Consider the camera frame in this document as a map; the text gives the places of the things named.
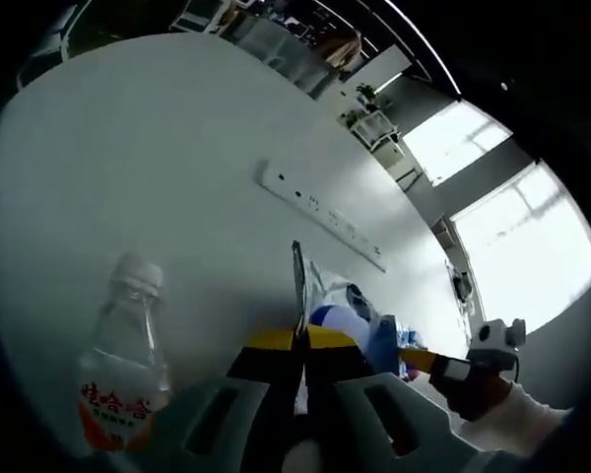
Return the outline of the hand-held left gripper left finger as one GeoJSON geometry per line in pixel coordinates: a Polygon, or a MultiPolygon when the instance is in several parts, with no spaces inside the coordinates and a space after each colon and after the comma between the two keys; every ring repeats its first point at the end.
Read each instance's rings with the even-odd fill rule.
{"type": "Polygon", "coordinates": [[[149,472],[280,472],[301,350],[290,329],[255,335],[226,375],[176,394],[153,423],[149,472]]]}

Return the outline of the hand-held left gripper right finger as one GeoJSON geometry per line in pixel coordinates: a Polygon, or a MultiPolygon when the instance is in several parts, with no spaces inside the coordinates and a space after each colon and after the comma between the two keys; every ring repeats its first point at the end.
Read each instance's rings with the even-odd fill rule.
{"type": "Polygon", "coordinates": [[[476,448],[444,409],[394,374],[376,374],[356,342],[310,325],[307,412],[326,472],[465,472],[476,448]]]}

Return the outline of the person's right hand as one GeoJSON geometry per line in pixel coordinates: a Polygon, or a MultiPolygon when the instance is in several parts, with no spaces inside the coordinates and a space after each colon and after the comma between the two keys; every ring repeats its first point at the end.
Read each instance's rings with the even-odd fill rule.
{"type": "Polygon", "coordinates": [[[498,372],[475,367],[463,381],[456,381],[445,397],[452,412],[464,421],[475,422],[504,402],[512,386],[498,372]]]}

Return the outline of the person's left hand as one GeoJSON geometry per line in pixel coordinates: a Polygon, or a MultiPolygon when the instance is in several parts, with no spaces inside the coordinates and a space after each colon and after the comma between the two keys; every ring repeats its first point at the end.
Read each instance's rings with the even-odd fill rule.
{"type": "Polygon", "coordinates": [[[324,464],[319,444],[304,439],[293,446],[285,456],[283,473],[323,473],[324,464]]]}

